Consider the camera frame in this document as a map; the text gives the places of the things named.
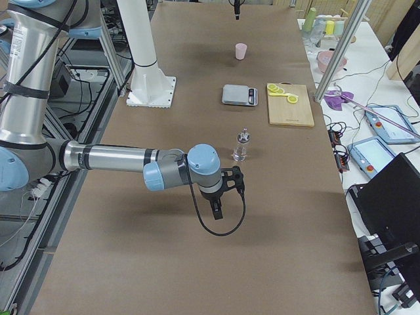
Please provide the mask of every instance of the blue and white device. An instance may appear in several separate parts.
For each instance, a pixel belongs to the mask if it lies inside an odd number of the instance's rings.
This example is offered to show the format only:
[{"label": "blue and white device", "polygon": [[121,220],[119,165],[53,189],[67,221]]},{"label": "blue and white device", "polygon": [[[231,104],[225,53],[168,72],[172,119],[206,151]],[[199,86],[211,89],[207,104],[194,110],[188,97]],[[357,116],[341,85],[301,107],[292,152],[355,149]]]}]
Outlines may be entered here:
[{"label": "blue and white device", "polygon": [[355,142],[347,148],[352,159],[370,179],[396,157],[396,154],[378,136]]},{"label": "blue and white device", "polygon": [[[402,113],[401,109],[397,105],[371,105],[368,106],[368,108],[413,131],[414,133],[417,133],[417,131],[413,128],[413,125],[408,121],[407,117]],[[394,126],[388,121],[381,119],[373,113],[366,112],[366,117],[369,120],[370,125],[372,126],[375,133],[380,136],[382,140],[384,140],[387,144],[409,144],[420,142],[420,138],[416,138],[415,136]]]}]

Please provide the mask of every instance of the pink cup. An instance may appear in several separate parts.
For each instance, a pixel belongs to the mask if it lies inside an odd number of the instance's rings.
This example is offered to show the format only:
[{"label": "pink cup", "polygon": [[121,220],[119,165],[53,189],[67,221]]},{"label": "pink cup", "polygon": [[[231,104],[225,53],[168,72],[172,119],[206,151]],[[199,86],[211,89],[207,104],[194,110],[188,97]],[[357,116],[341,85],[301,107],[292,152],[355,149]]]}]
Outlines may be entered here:
[{"label": "pink cup", "polygon": [[245,58],[245,53],[247,52],[247,45],[243,43],[239,43],[235,45],[235,57],[238,60],[242,60]]}]

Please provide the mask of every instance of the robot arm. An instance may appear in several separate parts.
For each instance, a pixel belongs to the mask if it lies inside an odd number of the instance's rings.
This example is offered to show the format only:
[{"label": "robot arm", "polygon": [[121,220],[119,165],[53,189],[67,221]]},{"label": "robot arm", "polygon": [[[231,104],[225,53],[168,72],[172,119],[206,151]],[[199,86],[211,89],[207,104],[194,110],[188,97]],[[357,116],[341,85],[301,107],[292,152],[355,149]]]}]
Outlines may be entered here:
[{"label": "robot arm", "polygon": [[7,93],[1,99],[0,191],[23,187],[58,171],[143,172],[150,190],[197,183],[202,196],[210,201],[215,219],[221,219],[220,198],[225,191],[236,188],[243,199],[243,175],[239,167],[221,169],[216,150],[207,144],[198,144],[187,155],[180,150],[46,140],[42,135],[56,39],[68,32],[76,37],[99,36],[99,10],[99,0],[10,1],[9,14],[15,26],[4,88]]}]

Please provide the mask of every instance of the clear plastic bottle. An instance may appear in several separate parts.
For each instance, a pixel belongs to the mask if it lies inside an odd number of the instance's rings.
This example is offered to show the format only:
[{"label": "clear plastic bottle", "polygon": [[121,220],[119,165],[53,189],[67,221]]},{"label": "clear plastic bottle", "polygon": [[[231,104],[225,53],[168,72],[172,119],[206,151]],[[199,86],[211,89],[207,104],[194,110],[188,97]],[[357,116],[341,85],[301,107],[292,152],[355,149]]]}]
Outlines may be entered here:
[{"label": "clear plastic bottle", "polygon": [[251,135],[248,133],[248,129],[244,127],[236,138],[236,146],[233,154],[235,161],[243,161],[246,158],[250,138]]}]

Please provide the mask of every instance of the green object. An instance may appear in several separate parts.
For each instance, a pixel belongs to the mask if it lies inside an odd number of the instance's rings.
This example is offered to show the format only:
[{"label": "green object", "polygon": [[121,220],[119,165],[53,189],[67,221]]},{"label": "green object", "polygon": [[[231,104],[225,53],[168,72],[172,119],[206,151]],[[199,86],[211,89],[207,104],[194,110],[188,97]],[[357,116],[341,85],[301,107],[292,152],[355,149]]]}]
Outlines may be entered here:
[{"label": "green object", "polygon": [[314,25],[315,17],[316,17],[316,9],[315,8],[310,8],[309,12],[308,12],[308,15],[306,16],[306,19],[305,19],[304,24],[302,26],[302,30],[304,32],[310,32],[312,30],[312,26]]}]

